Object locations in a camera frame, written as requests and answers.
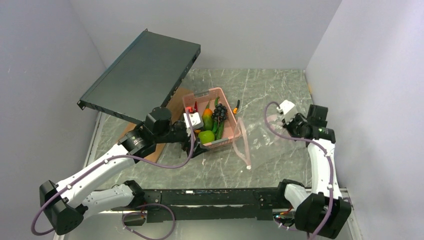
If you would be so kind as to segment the clear zip top bag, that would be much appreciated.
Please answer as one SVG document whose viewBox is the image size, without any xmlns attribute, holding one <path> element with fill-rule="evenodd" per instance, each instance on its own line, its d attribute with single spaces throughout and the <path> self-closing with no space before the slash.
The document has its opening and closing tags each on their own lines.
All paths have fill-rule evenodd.
<svg viewBox="0 0 424 240">
<path fill-rule="evenodd" d="M 262 118 L 245 122 L 239 117 L 236 121 L 232 147 L 236 156 L 245 163 L 246 170 L 252 171 L 285 153 L 286 142 L 272 133 Z"/>
</svg>

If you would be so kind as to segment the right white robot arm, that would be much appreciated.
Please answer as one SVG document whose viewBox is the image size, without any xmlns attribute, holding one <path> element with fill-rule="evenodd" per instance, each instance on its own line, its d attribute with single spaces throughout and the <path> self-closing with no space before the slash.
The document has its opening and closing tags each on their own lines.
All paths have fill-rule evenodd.
<svg viewBox="0 0 424 240">
<path fill-rule="evenodd" d="M 284 181 L 284 189 L 275 194 L 276 203 L 295 210 L 295 227 L 314 238 L 335 239 L 351 214 L 351 205 L 343 200 L 337 181 L 334 152 L 336 137 L 327 127 L 328 108 L 311 104 L 304 116 L 288 100 L 277 107 L 283 127 L 291 138 L 305 142 L 311 162 L 311 190 L 293 181 Z"/>
</svg>

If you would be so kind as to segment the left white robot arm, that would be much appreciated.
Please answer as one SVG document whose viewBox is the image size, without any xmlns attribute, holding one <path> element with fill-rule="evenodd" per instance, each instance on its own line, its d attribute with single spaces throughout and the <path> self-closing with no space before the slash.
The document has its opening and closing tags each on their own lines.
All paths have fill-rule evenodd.
<svg viewBox="0 0 424 240">
<path fill-rule="evenodd" d="M 144 191 L 129 180 L 115 188 L 97 188 L 122 170 L 139 162 L 150 163 L 146 157 L 156 151 L 157 144 L 181 143 L 188 147 L 191 159 L 197 149 L 195 131 L 204 126 L 201 115 L 185 111 L 183 120 L 171 121 L 166 107 L 155 107 L 144 121 L 127 132 L 104 155 L 90 165 L 57 183 L 47 180 L 39 187 L 40 210 L 31 224 L 36 236 L 55 232 L 65 235 L 83 220 L 117 207 L 139 209 L 144 203 Z"/>
</svg>

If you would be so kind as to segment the dark purple fake grapes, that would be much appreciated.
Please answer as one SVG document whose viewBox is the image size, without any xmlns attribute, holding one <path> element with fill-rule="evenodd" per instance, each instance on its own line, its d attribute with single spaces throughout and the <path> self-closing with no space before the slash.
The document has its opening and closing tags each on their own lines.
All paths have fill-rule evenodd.
<svg viewBox="0 0 424 240">
<path fill-rule="evenodd" d="M 222 103 L 219 103 L 219 107 L 218 107 L 218 121 L 222 121 L 222 120 L 226 120 L 228 118 L 228 108 L 223 105 Z"/>
</svg>

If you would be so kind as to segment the orange fake fruit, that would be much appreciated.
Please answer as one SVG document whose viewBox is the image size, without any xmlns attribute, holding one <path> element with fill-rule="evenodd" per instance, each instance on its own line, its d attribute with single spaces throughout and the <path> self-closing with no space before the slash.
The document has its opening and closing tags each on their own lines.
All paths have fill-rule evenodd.
<svg viewBox="0 0 424 240">
<path fill-rule="evenodd" d="M 202 114 L 203 127 L 206 131 L 212 131 L 214 127 L 214 120 L 212 118 L 213 111 L 210 108 L 206 108 Z"/>
</svg>

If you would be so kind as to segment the dark green fake cucumber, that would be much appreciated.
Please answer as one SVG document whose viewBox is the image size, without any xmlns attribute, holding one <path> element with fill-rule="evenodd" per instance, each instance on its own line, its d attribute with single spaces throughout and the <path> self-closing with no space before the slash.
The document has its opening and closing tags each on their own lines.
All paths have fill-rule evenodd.
<svg viewBox="0 0 424 240">
<path fill-rule="evenodd" d="M 225 128 L 225 121 L 222 120 L 218 124 L 218 128 L 217 128 L 217 131 L 215 133 L 215 140 L 220 140 L 222 138 L 223 132 L 224 132 L 224 128 Z"/>
</svg>

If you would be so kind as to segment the green fake apple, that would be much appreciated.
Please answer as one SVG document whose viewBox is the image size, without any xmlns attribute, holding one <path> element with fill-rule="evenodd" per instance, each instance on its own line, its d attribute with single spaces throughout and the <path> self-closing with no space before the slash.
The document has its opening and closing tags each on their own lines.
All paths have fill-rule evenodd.
<svg viewBox="0 0 424 240">
<path fill-rule="evenodd" d="M 201 144 L 208 144 L 215 141 L 215 133 L 212 130 L 201 131 L 198 134 Z"/>
</svg>

